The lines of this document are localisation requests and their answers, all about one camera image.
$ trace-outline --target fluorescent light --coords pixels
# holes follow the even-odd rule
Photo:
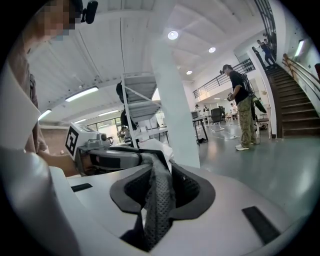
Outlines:
[[[41,120],[42,118],[44,118],[46,115],[48,115],[51,112],[51,109],[47,109],[45,112],[43,112],[39,118],[38,121]]]
[[[116,112],[119,112],[119,110],[112,110],[112,111],[109,111],[109,112],[98,114],[98,117],[101,117],[101,116],[104,116],[104,115],[108,115],[108,114],[112,114],[112,113],[116,113]]]
[[[99,126],[98,129],[101,128],[101,127],[106,127],[106,126],[109,126],[109,124],[105,124],[105,125]]]
[[[211,47],[210,49],[209,49],[209,53],[214,53],[216,51],[216,48],[215,47]]]
[[[91,87],[91,88],[89,88],[89,89],[85,89],[85,90],[83,90],[83,91],[78,92],[77,94],[75,94],[75,95],[73,95],[73,96],[70,96],[70,97],[66,98],[65,101],[66,101],[66,102],[71,102],[71,101],[73,101],[73,100],[75,100],[75,99],[78,99],[78,98],[80,98],[80,97],[82,97],[82,96],[85,96],[85,95],[87,95],[87,94],[96,92],[96,91],[98,91],[98,90],[99,90],[99,89],[98,89],[98,87],[96,87],[96,86],[95,86],[95,87]]]
[[[298,49],[296,49],[296,52],[295,52],[294,57],[297,57],[297,56],[300,54],[301,49],[302,49],[302,46],[304,45],[304,42],[305,42],[305,41],[303,41],[303,40],[300,40],[300,41],[299,41]]]
[[[81,122],[83,122],[83,121],[86,121],[87,119],[81,119],[81,120],[79,120],[79,121],[76,121],[76,122],[73,122],[74,124],[77,124],[77,123],[81,123]]]
[[[177,31],[171,31],[169,34],[168,34],[168,38],[170,39],[170,40],[175,40],[175,39],[177,39],[178,38],[178,36],[179,36],[179,34],[178,34],[178,32]]]

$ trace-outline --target grey floor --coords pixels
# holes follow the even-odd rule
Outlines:
[[[237,151],[240,139],[224,138],[241,135],[238,121],[221,125],[224,131],[206,129],[209,141],[199,146],[201,168],[246,184],[283,208],[292,221],[308,216],[320,192],[320,138],[268,139],[263,131],[260,144]],[[202,129],[198,133],[204,137]]]

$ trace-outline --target white shelving unit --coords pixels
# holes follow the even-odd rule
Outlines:
[[[152,100],[157,89],[157,83],[155,76],[150,72],[124,73],[121,79],[124,108],[130,134],[134,147],[138,148],[136,139],[168,130],[165,127],[140,132],[138,130],[134,131],[131,124],[131,119],[133,122],[150,120],[162,107],[160,100]]]

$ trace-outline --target staircase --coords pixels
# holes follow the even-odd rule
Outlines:
[[[283,136],[320,135],[320,118],[300,85],[278,65],[265,73],[278,94]]]

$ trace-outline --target white pillar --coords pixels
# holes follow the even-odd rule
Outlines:
[[[275,107],[275,101],[274,101],[274,96],[270,87],[270,83],[269,80],[267,78],[266,72],[264,70],[264,68],[262,67],[257,55],[255,54],[254,50],[250,49],[246,52],[249,56],[249,58],[251,59],[255,70],[258,72],[258,74],[260,74],[261,79],[264,83],[264,87],[266,90],[266,94],[268,95],[268,99],[269,99],[269,104],[270,104],[270,114],[271,114],[271,119],[270,119],[270,123],[271,123],[271,132],[273,135],[275,135],[277,137],[277,116],[276,116],[276,107]]]
[[[200,167],[199,150],[192,115],[172,53],[159,35],[150,39],[151,64],[170,136],[174,161]]]

